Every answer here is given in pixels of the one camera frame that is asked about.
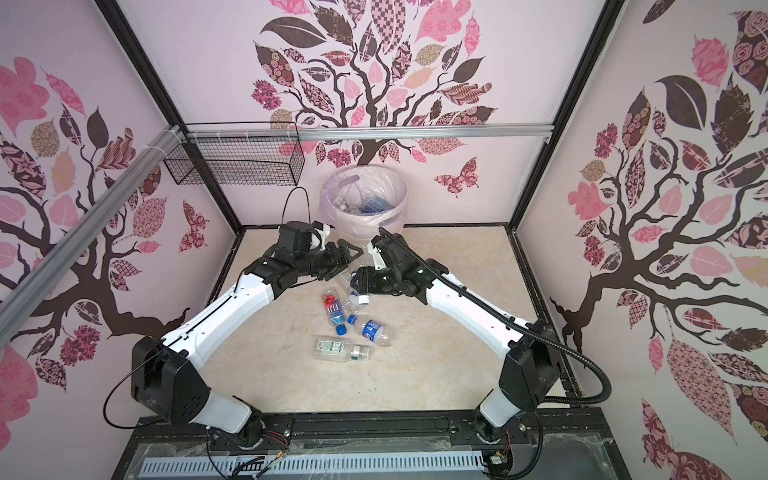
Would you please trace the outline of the green label clear bottle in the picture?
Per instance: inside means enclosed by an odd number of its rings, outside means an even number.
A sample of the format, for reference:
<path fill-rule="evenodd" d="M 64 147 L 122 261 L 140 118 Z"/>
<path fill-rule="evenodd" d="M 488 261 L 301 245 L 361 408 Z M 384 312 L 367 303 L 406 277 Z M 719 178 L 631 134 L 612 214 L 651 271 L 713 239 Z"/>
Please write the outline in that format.
<path fill-rule="evenodd" d="M 340 192 L 335 200 L 334 205 L 342 212 L 349 214 L 359 214 L 361 210 L 363 197 L 357 190 L 346 190 Z"/>
<path fill-rule="evenodd" d="M 371 358 L 371 348 L 350 343 L 343 339 L 318 336 L 313 339 L 313 355 L 316 359 L 346 363 L 367 361 Z"/>

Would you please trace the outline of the blue label white cap bottle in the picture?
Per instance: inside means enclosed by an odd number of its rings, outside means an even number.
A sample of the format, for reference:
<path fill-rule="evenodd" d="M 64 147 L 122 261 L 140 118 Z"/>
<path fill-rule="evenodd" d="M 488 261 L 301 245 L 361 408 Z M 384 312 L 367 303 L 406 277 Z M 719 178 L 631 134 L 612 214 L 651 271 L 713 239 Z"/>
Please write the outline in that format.
<path fill-rule="evenodd" d="M 366 294 L 359 294 L 356 291 L 352 291 L 347 300 L 347 306 L 352 313 L 360 311 L 362 308 L 367 307 L 370 304 L 370 297 Z"/>

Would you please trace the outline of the Fiji red flower bottle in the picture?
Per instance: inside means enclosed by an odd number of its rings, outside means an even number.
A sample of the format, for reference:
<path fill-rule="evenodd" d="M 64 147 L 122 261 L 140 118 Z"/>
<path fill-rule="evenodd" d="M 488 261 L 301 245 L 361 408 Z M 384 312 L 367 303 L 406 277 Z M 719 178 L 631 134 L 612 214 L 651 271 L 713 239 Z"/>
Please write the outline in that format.
<path fill-rule="evenodd" d="M 328 320 L 338 336 L 347 333 L 346 316 L 342 303 L 335 289 L 329 289 L 322 295 L 322 302 Z"/>

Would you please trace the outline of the Pepsi blue label bottle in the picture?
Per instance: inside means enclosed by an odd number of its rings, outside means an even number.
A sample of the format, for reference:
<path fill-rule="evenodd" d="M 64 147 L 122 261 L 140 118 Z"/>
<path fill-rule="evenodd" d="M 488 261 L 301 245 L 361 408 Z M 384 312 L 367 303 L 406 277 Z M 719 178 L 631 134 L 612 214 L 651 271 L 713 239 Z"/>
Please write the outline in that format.
<path fill-rule="evenodd" d="M 382 347 L 389 347 L 394 341 L 394 329 L 378 320 L 362 314 L 352 314 L 347 324 L 364 339 Z"/>

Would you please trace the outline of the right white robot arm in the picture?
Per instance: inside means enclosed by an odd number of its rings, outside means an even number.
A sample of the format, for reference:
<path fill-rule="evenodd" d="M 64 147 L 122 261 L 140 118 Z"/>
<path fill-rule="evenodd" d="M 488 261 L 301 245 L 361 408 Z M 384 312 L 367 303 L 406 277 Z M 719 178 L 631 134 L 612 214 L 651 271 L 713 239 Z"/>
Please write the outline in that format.
<path fill-rule="evenodd" d="M 503 363 L 498 385 L 473 413 L 473 428 L 485 442 L 497 441 L 511 419 L 536 411 L 562 372 L 558 350 L 534 339 L 554 340 L 543 321 L 529 322 L 486 302 L 439 262 L 407 254 L 393 264 L 375 256 L 372 266 L 351 274 L 361 295 L 406 296 L 440 311 L 482 340 Z"/>

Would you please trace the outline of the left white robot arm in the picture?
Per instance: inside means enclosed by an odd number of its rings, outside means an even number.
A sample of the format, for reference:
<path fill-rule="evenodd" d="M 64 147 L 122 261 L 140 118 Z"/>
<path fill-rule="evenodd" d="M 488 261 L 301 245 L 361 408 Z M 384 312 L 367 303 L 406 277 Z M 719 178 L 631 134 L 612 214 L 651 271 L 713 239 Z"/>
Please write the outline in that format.
<path fill-rule="evenodd" d="M 265 430 L 261 411 L 212 390 L 200 370 L 246 320 L 300 278 L 328 281 L 362 255 L 362 248 L 345 240 L 309 249 L 270 247 L 194 318 L 159 340 L 145 337 L 134 345 L 133 399 L 172 425 L 203 425 L 243 449 L 258 446 Z"/>

